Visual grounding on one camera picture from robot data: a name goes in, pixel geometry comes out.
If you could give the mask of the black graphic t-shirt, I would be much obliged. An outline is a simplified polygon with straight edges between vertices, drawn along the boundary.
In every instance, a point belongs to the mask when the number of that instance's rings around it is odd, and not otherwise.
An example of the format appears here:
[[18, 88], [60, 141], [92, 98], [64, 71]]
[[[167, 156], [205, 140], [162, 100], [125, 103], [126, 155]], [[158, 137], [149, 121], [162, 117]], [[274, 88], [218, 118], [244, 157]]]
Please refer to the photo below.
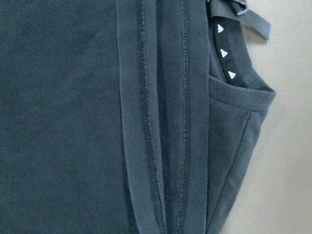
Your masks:
[[275, 91], [244, 0], [3, 0], [0, 231], [218, 234]]

